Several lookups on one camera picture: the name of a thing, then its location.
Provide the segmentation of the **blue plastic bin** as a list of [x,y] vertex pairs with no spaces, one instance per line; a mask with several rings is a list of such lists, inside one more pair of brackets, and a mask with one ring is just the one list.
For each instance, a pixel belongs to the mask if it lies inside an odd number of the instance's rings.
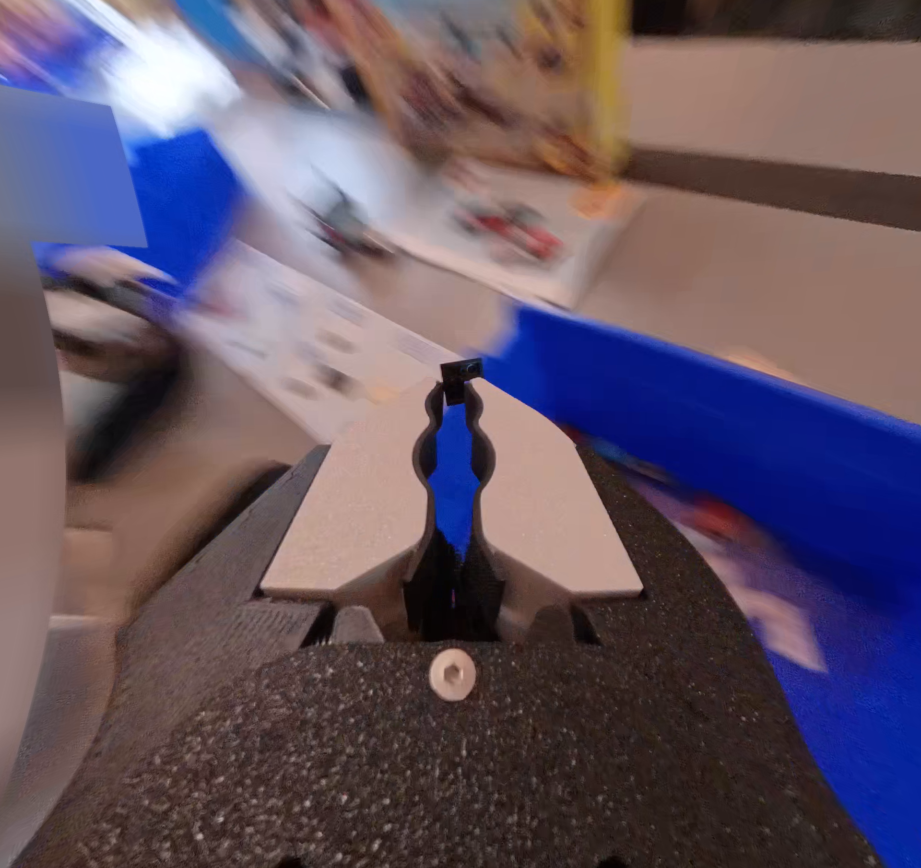
[[474,654],[451,866],[919,866],[919,427],[521,307],[486,379],[777,541],[828,672],[772,654],[696,549],[587,446],[646,586]]

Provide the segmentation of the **white stand base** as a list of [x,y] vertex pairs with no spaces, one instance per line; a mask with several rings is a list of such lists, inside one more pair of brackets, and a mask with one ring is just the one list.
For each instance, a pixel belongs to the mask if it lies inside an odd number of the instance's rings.
[[118,116],[164,138],[202,125],[242,98],[230,70],[180,24],[136,27],[101,58],[99,74]]

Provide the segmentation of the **closed lego instruction booklet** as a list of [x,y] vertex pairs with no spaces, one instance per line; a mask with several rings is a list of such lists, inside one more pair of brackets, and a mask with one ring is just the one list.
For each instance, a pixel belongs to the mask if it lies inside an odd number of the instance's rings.
[[386,233],[432,266],[571,310],[646,199],[621,181],[589,186],[478,164],[439,174]]

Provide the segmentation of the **lego truck model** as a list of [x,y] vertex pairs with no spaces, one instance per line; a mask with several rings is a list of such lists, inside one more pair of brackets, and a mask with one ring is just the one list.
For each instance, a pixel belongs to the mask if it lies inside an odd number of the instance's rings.
[[311,166],[310,171],[313,185],[322,186],[327,191],[326,202],[312,205],[302,195],[291,195],[309,233],[342,258],[358,255],[376,259],[395,258],[399,248],[374,228],[359,203],[315,166]]

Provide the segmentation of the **pile of lego bricks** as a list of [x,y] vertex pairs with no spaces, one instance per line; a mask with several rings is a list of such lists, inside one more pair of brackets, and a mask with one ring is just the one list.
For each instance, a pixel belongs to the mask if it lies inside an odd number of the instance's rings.
[[810,602],[798,598],[792,564],[764,529],[729,504],[607,440],[569,425],[561,429],[615,468],[696,549],[767,651],[812,673],[828,672]]

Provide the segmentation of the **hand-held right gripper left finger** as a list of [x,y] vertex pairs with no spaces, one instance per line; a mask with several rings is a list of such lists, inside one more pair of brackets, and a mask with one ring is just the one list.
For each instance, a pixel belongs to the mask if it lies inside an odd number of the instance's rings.
[[403,584],[430,529],[417,446],[435,388],[421,380],[333,440],[262,576],[266,597],[361,606],[378,625],[408,624]]

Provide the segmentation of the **lego set cardboard box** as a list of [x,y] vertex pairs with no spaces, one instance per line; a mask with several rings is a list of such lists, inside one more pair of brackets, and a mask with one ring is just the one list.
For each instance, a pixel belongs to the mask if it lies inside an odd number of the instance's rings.
[[336,1],[408,148],[592,182],[623,167],[630,0]]

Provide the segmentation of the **open lego instruction booklet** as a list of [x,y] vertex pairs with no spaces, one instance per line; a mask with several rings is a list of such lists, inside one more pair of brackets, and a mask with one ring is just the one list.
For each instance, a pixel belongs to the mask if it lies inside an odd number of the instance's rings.
[[323,444],[459,358],[240,241],[190,289],[182,321]]

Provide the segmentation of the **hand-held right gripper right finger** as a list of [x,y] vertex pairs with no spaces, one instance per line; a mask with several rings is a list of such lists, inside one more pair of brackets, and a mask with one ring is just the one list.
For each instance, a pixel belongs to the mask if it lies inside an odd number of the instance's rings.
[[638,598],[632,563],[574,442],[488,381],[471,381],[485,438],[476,533],[503,582],[497,626],[528,629],[550,606]]

